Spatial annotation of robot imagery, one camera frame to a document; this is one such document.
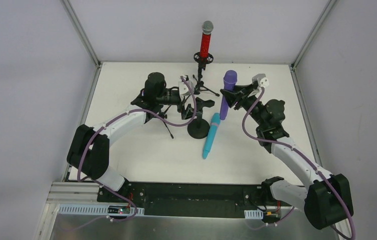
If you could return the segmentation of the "black round-base mic stand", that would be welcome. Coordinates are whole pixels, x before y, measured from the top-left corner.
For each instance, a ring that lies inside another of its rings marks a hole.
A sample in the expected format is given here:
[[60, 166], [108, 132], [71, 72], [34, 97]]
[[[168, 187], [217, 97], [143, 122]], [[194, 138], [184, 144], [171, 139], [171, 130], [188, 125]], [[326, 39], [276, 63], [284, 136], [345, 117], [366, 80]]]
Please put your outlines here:
[[194, 139], [204, 139], [209, 133], [210, 124], [203, 119], [203, 108], [212, 108], [215, 105], [215, 101], [202, 100], [201, 98], [196, 97], [195, 103], [197, 107], [195, 119], [188, 124], [187, 132]]

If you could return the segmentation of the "black shock-mount tripod stand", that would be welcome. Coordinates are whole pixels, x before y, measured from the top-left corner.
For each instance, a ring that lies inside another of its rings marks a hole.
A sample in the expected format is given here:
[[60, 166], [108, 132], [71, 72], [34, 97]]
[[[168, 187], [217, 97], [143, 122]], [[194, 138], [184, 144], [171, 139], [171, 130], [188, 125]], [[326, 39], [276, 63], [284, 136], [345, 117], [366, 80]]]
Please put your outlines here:
[[206, 70], [208, 64], [214, 61], [213, 55], [209, 53], [207, 57], [201, 57], [201, 53], [196, 52], [193, 55], [193, 59], [197, 63], [197, 77], [194, 74], [192, 75], [195, 80], [194, 94], [199, 95], [201, 92], [211, 92], [213, 95], [219, 97], [220, 94], [206, 87], [203, 81], [203, 71]]

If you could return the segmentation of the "red glitter microphone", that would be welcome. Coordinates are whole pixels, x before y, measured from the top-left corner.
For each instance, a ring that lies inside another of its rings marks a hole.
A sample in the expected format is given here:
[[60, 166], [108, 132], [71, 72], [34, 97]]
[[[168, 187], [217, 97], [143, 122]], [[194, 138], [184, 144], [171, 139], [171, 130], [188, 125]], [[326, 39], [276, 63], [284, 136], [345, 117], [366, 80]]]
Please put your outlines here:
[[205, 60], [209, 57], [210, 41], [211, 41], [211, 35], [214, 29], [214, 25], [210, 20], [206, 20], [202, 24], [201, 29], [202, 29], [202, 37], [201, 37], [199, 57], [202, 60]]

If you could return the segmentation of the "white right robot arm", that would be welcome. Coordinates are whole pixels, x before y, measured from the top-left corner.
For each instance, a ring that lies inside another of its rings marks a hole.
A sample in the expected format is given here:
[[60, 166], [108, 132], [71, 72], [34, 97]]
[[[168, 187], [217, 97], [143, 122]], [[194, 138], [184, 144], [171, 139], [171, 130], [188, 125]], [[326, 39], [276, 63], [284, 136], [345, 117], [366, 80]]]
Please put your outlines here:
[[348, 220], [353, 223], [353, 202], [349, 180], [341, 173], [333, 174], [311, 161], [295, 144], [283, 128], [285, 102], [271, 99], [262, 103], [265, 92], [256, 83], [236, 85], [233, 90], [220, 90], [229, 107], [246, 111], [242, 124], [251, 117], [256, 123], [256, 136], [244, 133], [259, 142], [270, 154], [281, 160], [301, 181], [302, 186], [288, 183], [281, 177], [274, 177], [264, 184], [269, 195], [304, 212], [311, 225], [321, 230]]

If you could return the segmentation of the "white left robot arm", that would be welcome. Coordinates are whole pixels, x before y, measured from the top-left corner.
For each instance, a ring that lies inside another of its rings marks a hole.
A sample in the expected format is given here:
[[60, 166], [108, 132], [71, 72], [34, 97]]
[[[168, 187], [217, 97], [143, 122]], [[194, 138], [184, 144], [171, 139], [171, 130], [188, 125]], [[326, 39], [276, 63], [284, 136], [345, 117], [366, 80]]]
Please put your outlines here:
[[117, 116], [94, 126], [80, 125], [74, 134], [66, 161], [77, 169], [77, 180], [83, 181], [81, 174], [114, 192], [127, 181], [110, 166], [110, 147], [131, 130], [142, 126], [151, 119], [161, 120], [172, 125], [163, 117], [164, 106], [176, 106], [184, 123], [189, 125], [194, 119], [197, 105], [185, 106], [188, 97], [194, 98], [194, 86], [188, 75], [180, 76], [178, 86], [167, 87], [165, 76], [152, 72], [147, 76], [144, 88], [130, 105]]

